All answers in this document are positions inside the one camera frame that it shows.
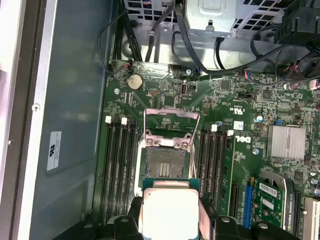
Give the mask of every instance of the screw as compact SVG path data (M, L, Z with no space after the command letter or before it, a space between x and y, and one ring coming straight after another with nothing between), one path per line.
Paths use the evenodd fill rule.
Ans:
M230 223L230 219L227 218L227 217L221 218L221 221L224 222L224 223Z
M192 73L191 69L188 68L187 70L185 70L185 74L187 74L188 76L190 76L191 73Z
M181 143L181 148L182 148L182 149L187 149L188 146L189 146L189 144L188 144L187 142Z
M152 139L148 139L148 140L146 141L146 145L147 145L147 146L151 146L153 143L154 143L154 141L152 141Z
M40 109L40 105L38 103L35 103L31 107L32 111L36 112Z
M261 229L268 229L268 225L265 224L265 223L259 223L258 226L259 226L259 228L261 228Z
M252 153L253 153L254 155L258 155L258 154L260 153L260 151L259 151L258 148L254 148L254 149L252 150Z
M312 178L310 182L312 185L317 185L319 181L318 179Z

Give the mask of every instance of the grey metal surface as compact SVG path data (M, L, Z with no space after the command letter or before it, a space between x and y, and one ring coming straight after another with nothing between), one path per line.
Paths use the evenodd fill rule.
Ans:
M305 135L306 129L303 127L269 126L267 156L303 160Z
M96 42L113 4L47 1L18 239L52 239L92 209L105 84ZM58 167L47 170L51 132L59 131Z
M231 36L236 20L235 0L188 0L185 3L185 19L189 34L217 38Z

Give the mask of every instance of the connector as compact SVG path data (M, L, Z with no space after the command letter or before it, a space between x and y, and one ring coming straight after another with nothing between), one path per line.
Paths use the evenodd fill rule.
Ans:
M318 240L319 237L319 218L320 201L313 198L305 198L305 210L307 214L303 220L303 240Z

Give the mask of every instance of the chip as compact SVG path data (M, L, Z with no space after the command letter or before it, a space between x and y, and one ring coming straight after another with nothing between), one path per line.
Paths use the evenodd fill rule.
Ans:
M297 182L302 182L304 180L304 172L294 171L294 180L296 180Z
M229 81L221 81L221 90L230 90L230 82Z
M271 91L270 90L264 90L262 93L262 98L271 100Z

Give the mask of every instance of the pcie slot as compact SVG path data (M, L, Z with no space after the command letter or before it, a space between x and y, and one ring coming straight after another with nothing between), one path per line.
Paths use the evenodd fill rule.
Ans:
M299 237L299 221L300 221L300 208L301 208L301 192L295 191L295 202L293 211L295 211L293 220L293 233L296 237Z
M253 187L250 185L246 185L245 192L244 192L243 226L247 229L250 227L252 192L253 192Z
M238 214L239 188L240 187L238 184L232 183L229 216L235 219L237 218L237 214Z
M222 186L222 171L223 171L223 161L225 156L225 149L226 149L226 140L227 134L223 131L215 133L216 140L216 148L215 148L215 158L214 158L214 168L212 170L213 174L213 203L216 209L220 206L221 200L221 186Z

